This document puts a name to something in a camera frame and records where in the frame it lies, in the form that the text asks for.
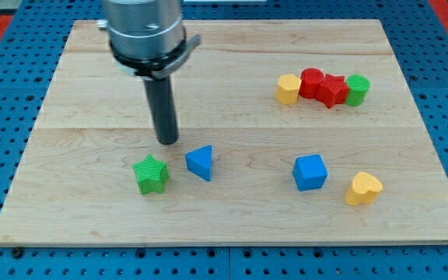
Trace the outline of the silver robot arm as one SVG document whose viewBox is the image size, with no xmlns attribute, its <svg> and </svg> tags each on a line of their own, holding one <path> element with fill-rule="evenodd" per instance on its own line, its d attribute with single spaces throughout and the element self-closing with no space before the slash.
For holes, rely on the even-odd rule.
<svg viewBox="0 0 448 280">
<path fill-rule="evenodd" d="M 103 0 L 110 49 L 132 75 L 148 80 L 169 77 L 201 44 L 187 37 L 179 0 Z"/>
</svg>

